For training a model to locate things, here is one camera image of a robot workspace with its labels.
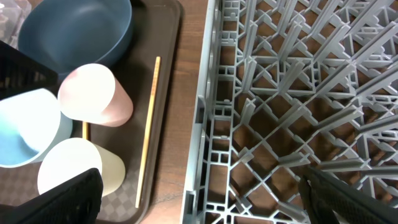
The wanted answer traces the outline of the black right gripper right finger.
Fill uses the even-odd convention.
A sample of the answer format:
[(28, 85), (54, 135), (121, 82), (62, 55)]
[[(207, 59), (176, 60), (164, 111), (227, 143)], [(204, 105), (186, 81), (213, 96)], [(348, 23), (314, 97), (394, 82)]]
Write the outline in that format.
[(298, 184), (303, 207), (311, 223), (397, 223), (397, 209), (389, 207), (331, 175), (310, 166)]

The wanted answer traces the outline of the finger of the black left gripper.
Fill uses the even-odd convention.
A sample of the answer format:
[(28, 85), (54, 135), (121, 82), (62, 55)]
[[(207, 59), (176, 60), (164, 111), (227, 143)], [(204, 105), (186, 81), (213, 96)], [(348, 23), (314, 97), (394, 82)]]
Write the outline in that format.
[(54, 86), (57, 72), (1, 41), (1, 99)]

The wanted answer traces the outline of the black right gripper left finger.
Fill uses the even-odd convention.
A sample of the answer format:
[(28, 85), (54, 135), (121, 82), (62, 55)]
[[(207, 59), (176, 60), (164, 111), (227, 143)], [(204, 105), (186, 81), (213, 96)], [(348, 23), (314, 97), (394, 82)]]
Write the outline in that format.
[(95, 223), (103, 181), (91, 168), (20, 206), (1, 212), (1, 223)]

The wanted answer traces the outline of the pale green cup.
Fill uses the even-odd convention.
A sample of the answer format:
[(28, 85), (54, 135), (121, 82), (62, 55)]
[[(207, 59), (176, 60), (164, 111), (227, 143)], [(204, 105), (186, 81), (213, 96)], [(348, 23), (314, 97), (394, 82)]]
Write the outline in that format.
[(91, 169), (98, 169), (103, 181), (102, 196), (117, 190), (123, 183), (126, 168), (113, 152), (83, 138), (66, 139), (46, 155), (37, 178), (39, 194)]

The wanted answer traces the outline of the light blue bowl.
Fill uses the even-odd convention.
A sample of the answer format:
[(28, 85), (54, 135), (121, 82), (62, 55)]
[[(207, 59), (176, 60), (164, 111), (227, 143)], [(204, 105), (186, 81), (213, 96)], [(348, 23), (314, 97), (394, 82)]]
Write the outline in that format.
[(40, 162), (72, 134), (73, 121), (45, 88), (1, 100), (1, 167)]

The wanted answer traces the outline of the pink cup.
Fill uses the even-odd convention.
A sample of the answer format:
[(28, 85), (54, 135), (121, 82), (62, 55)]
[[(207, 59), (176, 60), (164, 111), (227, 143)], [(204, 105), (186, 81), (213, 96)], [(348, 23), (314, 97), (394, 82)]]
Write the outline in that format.
[(98, 63), (72, 71), (60, 85), (57, 99), (65, 116), (103, 126), (121, 126), (133, 113), (125, 89), (108, 67)]

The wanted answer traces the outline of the grey dishwasher rack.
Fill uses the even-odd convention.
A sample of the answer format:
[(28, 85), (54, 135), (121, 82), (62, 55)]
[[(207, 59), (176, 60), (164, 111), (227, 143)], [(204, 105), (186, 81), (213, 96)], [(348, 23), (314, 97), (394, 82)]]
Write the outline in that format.
[(397, 1), (209, 1), (182, 223), (308, 223), (314, 166), (397, 207)]

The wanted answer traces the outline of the dark blue plate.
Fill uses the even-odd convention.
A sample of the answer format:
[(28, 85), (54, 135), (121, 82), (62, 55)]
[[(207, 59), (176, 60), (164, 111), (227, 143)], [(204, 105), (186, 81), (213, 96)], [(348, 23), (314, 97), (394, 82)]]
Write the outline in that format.
[(132, 33), (130, 0), (43, 0), (23, 22), (17, 48), (63, 80), (85, 64), (115, 64)]

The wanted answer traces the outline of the clear plastic bin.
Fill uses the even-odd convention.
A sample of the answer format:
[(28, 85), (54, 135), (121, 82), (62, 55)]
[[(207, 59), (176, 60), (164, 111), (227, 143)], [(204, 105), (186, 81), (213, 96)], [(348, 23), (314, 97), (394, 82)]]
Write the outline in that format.
[(32, 5), (28, 0), (1, 0), (1, 40), (17, 49), (22, 23), (30, 14)]

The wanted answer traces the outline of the left wooden chopstick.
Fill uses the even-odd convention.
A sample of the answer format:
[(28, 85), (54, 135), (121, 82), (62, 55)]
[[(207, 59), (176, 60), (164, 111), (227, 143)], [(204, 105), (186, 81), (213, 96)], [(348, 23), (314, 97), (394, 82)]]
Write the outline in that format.
[(89, 123), (83, 121), (82, 122), (82, 138), (89, 140), (90, 139), (90, 125)]

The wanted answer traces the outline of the wooden chopstick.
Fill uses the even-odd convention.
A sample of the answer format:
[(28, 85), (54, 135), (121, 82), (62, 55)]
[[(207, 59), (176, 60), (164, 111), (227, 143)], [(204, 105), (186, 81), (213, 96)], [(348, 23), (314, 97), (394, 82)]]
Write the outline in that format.
[(89, 123), (83, 121), (82, 122), (82, 138), (89, 140), (90, 139), (90, 125)]
[(147, 111), (147, 118), (146, 118), (146, 126), (144, 130), (144, 141), (142, 146), (142, 155), (141, 155), (141, 164), (139, 169), (139, 179), (137, 183), (137, 197), (135, 207), (139, 208), (141, 202), (141, 195), (143, 190), (144, 184), (144, 175), (146, 171), (146, 163), (147, 163), (147, 155), (149, 150), (149, 141), (150, 141), (150, 133), (151, 133), (151, 126), (152, 120), (154, 115), (154, 107), (155, 107), (155, 98), (157, 93), (157, 84), (159, 80), (159, 72), (160, 72), (160, 65), (161, 65), (161, 57), (158, 56), (155, 59), (155, 66), (154, 66), (154, 73), (152, 79), (152, 86), (150, 91), (150, 98), (149, 98), (149, 105)]

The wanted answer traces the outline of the right wooden chopstick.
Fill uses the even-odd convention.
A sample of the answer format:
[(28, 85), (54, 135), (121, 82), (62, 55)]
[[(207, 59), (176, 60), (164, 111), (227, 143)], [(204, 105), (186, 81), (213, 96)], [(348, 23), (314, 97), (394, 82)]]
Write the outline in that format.
[(141, 155), (141, 164), (139, 169), (139, 179), (137, 183), (137, 197), (135, 207), (139, 208), (141, 202), (141, 195), (143, 190), (144, 184), (144, 175), (146, 171), (146, 163), (147, 163), (147, 155), (149, 150), (149, 141), (150, 141), (150, 133), (151, 133), (151, 126), (152, 120), (154, 115), (154, 107), (155, 107), (155, 98), (157, 93), (157, 84), (159, 80), (159, 72), (160, 72), (160, 65), (161, 65), (161, 57), (158, 56), (155, 59), (155, 66), (154, 66), (154, 73), (152, 79), (152, 86), (150, 91), (150, 98), (149, 98), (149, 105), (147, 111), (147, 118), (146, 118), (146, 126), (144, 130), (144, 141), (142, 146), (142, 155)]

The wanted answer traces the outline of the brown serving tray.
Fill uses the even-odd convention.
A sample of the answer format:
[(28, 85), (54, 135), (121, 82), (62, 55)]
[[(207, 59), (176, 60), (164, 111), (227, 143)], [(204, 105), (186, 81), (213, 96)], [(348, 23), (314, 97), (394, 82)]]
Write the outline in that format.
[[(126, 176), (121, 186), (102, 198), (96, 223), (140, 223), (149, 206), (156, 167), (162, 120), (166, 104), (170, 73), (173, 66), (175, 44), (178, 39), (182, 6), (178, 1), (132, 1), (133, 35), (128, 50), (111, 67), (134, 104), (130, 120), (119, 127), (91, 124), (90, 139), (119, 156), (125, 165)], [(23, 59), (17, 65), (16, 55), (7, 58), (5, 53), (16, 51), (1, 43), (1, 73), (9, 71), (18, 75), (33, 75), (39, 68), (30, 70), (32, 63)], [(159, 82), (151, 126), (147, 162), (142, 185), (141, 202), (136, 208), (145, 122), (149, 105), (155, 58), (161, 57)], [(1, 214), (39, 196), (37, 176), (41, 162), (23, 166), (1, 167)]]

